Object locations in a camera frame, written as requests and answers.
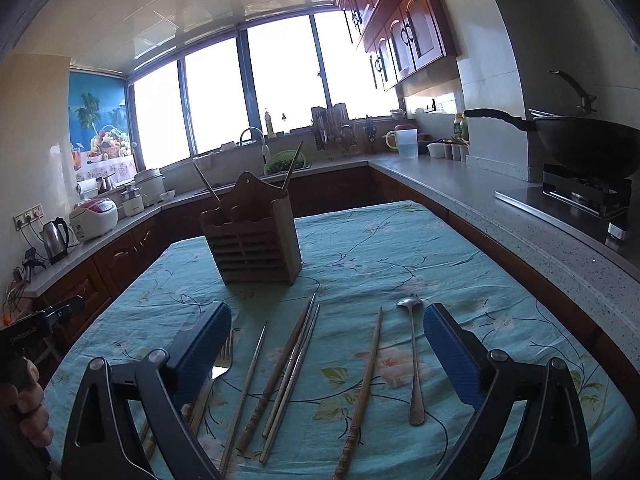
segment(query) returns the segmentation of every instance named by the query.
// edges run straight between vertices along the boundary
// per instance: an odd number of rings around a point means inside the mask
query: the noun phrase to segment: spoon handle
[[[409,424],[420,426],[424,422],[424,404],[420,389],[420,375],[418,374],[418,352],[415,348],[414,312],[409,309],[409,324],[411,326],[411,350],[414,358],[414,386],[411,391],[411,404],[409,405]]]

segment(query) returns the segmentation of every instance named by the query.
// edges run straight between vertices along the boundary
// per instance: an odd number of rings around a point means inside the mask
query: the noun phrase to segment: stainless steel kettle
[[[65,231],[65,237],[63,238],[62,232],[58,226],[62,225]],[[47,257],[49,261],[54,264],[59,262],[62,258],[67,256],[67,249],[69,247],[69,227],[66,222],[58,217],[51,222],[47,222],[42,227],[42,241],[44,248],[47,251]]]

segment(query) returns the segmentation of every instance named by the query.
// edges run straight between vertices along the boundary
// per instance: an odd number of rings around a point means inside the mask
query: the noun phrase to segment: gas stove
[[[640,195],[632,200],[631,187],[626,178],[604,182],[545,164],[542,186],[497,190],[495,197],[577,238],[640,282]]]

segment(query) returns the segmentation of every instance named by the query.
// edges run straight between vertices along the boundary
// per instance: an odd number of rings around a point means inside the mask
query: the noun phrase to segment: fork
[[[189,416],[189,427],[191,433],[198,434],[200,423],[202,422],[202,416],[204,415],[204,409],[207,407],[207,401],[209,400],[209,394],[213,387],[213,381],[215,381],[222,374],[227,372],[231,368],[231,364],[234,360],[234,331],[231,329],[229,337],[226,338],[224,346],[220,349],[220,353],[213,363],[211,369],[211,377],[205,381],[202,385],[196,400],[193,402],[193,409]]]

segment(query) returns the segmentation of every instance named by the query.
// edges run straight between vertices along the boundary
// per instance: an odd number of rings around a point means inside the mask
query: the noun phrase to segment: metal spoon
[[[416,296],[402,298],[397,306],[405,306],[409,311],[409,325],[411,326],[411,350],[414,355],[414,387],[411,392],[411,404],[409,405],[409,424],[420,426],[424,422],[424,404],[422,403],[422,391],[420,389],[420,376],[418,375],[418,352],[415,349],[414,307],[421,307],[422,300]]]

